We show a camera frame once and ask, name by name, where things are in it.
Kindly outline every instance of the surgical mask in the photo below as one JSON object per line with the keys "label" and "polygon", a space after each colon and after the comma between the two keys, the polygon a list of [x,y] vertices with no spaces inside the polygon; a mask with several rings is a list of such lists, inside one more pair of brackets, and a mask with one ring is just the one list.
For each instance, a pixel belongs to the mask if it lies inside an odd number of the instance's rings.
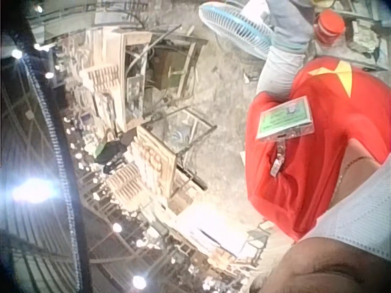
{"label": "surgical mask", "polygon": [[303,238],[325,237],[391,261],[391,155],[351,195],[324,213]]}

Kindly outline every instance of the red shirt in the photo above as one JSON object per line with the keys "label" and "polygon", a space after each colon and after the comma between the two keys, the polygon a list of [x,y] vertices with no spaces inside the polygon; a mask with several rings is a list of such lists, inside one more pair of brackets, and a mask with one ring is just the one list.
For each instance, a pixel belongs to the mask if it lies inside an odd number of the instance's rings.
{"label": "red shirt", "polygon": [[[381,164],[390,153],[390,88],[349,65],[350,72],[327,73],[341,64],[347,65],[331,57],[315,59],[295,77],[290,99],[307,96],[315,133],[287,140],[285,162],[276,178],[269,174],[276,144],[261,143],[255,137],[260,113],[277,103],[263,92],[249,108],[248,199],[260,214],[295,240],[312,229],[327,210],[349,139],[357,139]],[[323,74],[316,74],[315,70],[322,67],[326,68]]]}

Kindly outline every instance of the hand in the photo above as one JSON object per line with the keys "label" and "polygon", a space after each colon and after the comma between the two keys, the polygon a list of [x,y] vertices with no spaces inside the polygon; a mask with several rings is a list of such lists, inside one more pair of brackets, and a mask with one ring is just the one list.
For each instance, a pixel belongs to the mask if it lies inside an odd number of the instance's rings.
{"label": "hand", "polygon": [[272,45],[285,52],[304,53],[313,36],[315,8],[310,0],[266,0],[275,25]]}

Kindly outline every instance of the id badge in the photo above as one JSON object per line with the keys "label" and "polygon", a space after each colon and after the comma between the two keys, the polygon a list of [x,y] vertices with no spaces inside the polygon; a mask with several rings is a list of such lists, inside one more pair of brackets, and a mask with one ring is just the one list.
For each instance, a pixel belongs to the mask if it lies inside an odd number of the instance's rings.
{"label": "id badge", "polygon": [[313,132],[310,106],[303,96],[262,112],[256,138],[262,142],[278,142]]}

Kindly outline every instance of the badge holder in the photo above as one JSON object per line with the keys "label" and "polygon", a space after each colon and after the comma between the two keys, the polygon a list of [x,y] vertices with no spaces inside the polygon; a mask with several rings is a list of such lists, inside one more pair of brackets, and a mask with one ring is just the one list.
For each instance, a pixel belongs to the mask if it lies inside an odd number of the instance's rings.
{"label": "badge holder", "polygon": [[257,139],[276,142],[277,157],[270,170],[276,177],[285,161],[285,141],[314,132],[313,119],[307,97],[293,99],[261,113]]}

